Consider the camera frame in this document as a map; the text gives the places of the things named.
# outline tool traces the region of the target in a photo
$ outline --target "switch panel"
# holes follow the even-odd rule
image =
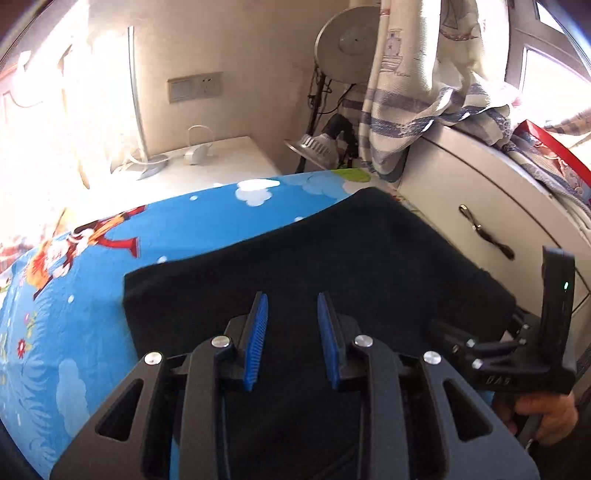
[[[168,102],[215,98],[222,94],[222,72],[202,73],[168,81]]]

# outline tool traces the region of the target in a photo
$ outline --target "white shelf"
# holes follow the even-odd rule
[[[90,222],[138,205],[206,190],[215,184],[281,175],[250,137],[214,142],[201,165],[188,165],[183,157],[186,150],[166,152],[170,157],[168,165],[152,177],[130,180],[125,174],[114,174],[103,185],[86,191],[76,209],[78,222]]]

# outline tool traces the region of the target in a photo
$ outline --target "drawer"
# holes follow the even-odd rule
[[[541,315],[542,247],[559,247],[549,234],[485,176],[447,151],[419,139],[410,149],[398,192],[463,255],[505,286],[522,308]],[[509,260],[480,238],[459,212],[466,205],[479,224],[515,252]],[[576,275],[574,308],[588,290]]]

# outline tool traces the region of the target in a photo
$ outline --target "black towel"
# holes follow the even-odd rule
[[[421,219],[376,189],[312,217],[198,257],[125,277],[125,313],[138,356],[191,352],[269,295],[259,383],[228,398],[235,479],[355,478],[359,399],[324,372],[319,292],[363,332],[422,355],[426,322],[446,320],[498,340],[515,299]]]

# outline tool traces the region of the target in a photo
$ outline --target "red flower print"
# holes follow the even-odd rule
[[[18,341],[18,346],[17,346],[17,355],[19,358],[22,358],[25,356],[26,347],[27,347],[27,343],[25,342],[25,340],[23,338],[21,338]]]

